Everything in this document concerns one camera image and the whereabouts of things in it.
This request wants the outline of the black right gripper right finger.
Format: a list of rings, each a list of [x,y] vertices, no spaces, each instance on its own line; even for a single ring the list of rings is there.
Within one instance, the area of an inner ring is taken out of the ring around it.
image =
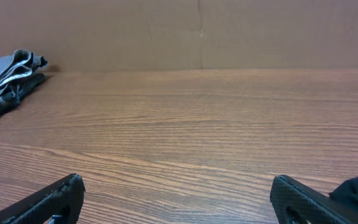
[[[358,212],[287,176],[274,178],[270,202],[279,224],[358,224]]]

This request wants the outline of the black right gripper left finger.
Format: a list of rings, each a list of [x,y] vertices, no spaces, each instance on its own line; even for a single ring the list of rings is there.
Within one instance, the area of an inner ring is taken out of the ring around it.
[[[78,174],[70,174],[0,211],[0,224],[76,224],[85,196]]]

